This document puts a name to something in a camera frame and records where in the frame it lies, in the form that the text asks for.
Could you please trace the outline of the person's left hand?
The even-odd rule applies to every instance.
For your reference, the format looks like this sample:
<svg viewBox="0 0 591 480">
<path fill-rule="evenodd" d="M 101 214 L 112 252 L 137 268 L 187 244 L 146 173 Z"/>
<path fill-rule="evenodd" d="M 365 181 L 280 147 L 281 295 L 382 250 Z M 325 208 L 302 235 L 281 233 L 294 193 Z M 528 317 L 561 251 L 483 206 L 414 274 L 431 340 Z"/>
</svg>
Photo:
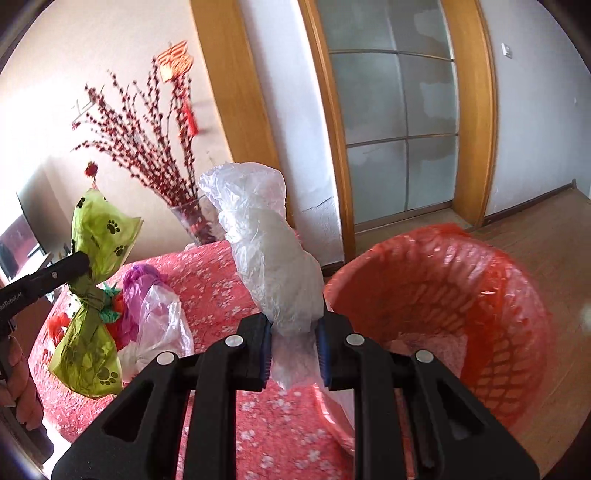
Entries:
<svg viewBox="0 0 591 480">
<path fill-rule="evenodd" d="M 15 406 L 18 423 L 29 431 L 35 430 L 42 424 L 43 406 L 21 346 L 12 336 L 9 336 L 8 363 L 12 373 L 6 385 L 1 387 L 1 405 Z"/>
</svg>

